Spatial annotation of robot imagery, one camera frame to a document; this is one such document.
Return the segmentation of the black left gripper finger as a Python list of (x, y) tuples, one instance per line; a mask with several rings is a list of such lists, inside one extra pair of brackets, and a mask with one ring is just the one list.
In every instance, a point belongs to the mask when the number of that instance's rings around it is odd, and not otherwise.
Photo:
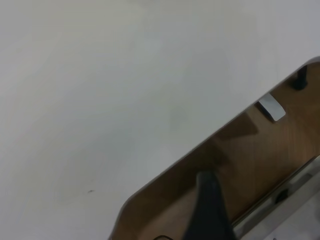
[(196, 175), (196, 203), (183, 235), (184, 240), (235, 240), (221, 186), (216, 175), (202, 171)]

